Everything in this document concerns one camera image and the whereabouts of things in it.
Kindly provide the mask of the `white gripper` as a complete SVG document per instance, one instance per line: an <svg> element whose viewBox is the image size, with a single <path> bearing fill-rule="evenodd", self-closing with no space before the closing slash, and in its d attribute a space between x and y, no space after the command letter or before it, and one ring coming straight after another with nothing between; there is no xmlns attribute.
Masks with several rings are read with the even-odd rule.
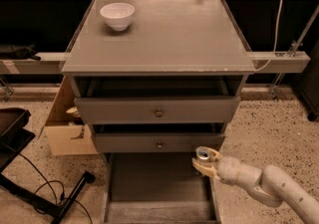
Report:
<svg viewBox="0 0 319 224"><path fill-rule="evenodd" d="M192 166L203 176L220 179L223 184L234 186L240 174L240 160L230 156L222 157L219 151L210 147L209 149L212 153L211 162L202 162L194 158Z"/></svg>

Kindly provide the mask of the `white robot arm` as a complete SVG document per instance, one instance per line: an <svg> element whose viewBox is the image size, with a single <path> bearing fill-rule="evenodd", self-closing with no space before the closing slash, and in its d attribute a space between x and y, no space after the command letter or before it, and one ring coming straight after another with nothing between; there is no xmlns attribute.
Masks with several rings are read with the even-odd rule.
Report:
<svg viewBox="0 0 319 224"><path fill-rule="evenodd" d="M238 186L273 208L285 202L304 224L319 224L319 202L281 168L267 165L260 169L206 146L198 147L195 154L192 165L202 175Z"/></svg>

